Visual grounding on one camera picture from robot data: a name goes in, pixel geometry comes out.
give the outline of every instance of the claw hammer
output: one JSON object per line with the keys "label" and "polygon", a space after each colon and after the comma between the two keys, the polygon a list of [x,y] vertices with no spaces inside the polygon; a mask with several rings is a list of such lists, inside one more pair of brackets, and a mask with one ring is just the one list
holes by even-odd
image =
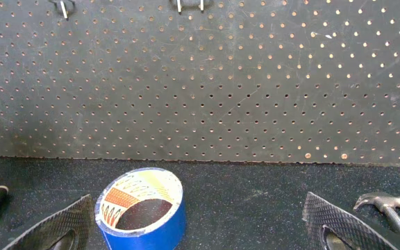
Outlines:
{"label": "claw hammer", "polygon": [[400,196],[394,197],[385,192],[364,194],[359,197],[353,209],[356,210],[365,204],[375,205],[381,213],[385,213],[392,226],[400,233],[400,218],[396,211],[394,211],[396,207],[400,208]]}

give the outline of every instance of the black work surface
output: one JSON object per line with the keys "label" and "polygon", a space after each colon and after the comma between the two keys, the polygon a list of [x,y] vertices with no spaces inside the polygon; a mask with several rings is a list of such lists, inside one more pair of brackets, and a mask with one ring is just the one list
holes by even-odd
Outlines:
{"label": "black work surface", "polygon": [[[10,188],[0,240],[33,215],[83,194],[95,200],[140,167],[168,169],[183,184],[188,223],[178,249],[309,249],[301,219],[308,191],[347,211],[366,192],[400,194],[400,167],[0,158],[0,185]],[[360,214],[388,226],[371,206]],[[87,249],[107,249],[98,228]]]}

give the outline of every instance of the perforated metal board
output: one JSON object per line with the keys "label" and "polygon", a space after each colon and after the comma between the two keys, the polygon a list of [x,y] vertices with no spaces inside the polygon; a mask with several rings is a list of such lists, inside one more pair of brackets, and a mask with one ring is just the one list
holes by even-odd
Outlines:
{"label": "perforated metal board", "polygon": [[400,164],[400,1],[184,4],[0,1],[0,156]]}

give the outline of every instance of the hammer head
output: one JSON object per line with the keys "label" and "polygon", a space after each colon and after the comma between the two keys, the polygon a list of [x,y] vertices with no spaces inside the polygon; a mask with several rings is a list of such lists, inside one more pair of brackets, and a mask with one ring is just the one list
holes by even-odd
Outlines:
{"label": "hammer head", "polygon": [[396,207],[400,208],[400,196],[394,197],[385,192],[372,192],[364,194],[359,197],[353,209],[356,210],[360,206],[365,204],[375,205],[379,209],[379,211],[383,213],[383,209],[385,207],[393,209],[395,209]]}

